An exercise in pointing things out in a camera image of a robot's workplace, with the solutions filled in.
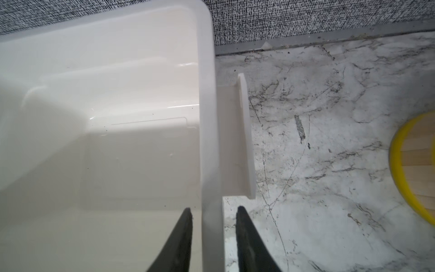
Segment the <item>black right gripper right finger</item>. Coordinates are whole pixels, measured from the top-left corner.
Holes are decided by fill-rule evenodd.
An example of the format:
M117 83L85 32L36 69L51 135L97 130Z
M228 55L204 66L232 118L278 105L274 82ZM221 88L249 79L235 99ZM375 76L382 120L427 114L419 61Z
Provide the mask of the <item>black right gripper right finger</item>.
M281 272L243 206L236 213L236 240L240 272Z

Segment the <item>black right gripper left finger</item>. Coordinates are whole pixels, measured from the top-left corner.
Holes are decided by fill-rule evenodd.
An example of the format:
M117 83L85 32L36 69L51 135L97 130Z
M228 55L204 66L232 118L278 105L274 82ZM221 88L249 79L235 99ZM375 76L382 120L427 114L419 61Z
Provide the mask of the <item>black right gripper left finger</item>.
M148 272L188 272L193 237L193 216L189 207L179 217L169 238Z

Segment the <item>white plastic storage bin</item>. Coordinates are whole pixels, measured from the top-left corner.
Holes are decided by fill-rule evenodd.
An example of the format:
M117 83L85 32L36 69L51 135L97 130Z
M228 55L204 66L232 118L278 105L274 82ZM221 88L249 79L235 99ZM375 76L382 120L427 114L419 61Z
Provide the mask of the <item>white plastic storage bin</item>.
M225 269L225 196L254 198L243 74L216 85L202 1L1 37L1 270L145 272L181 214L190 271Z

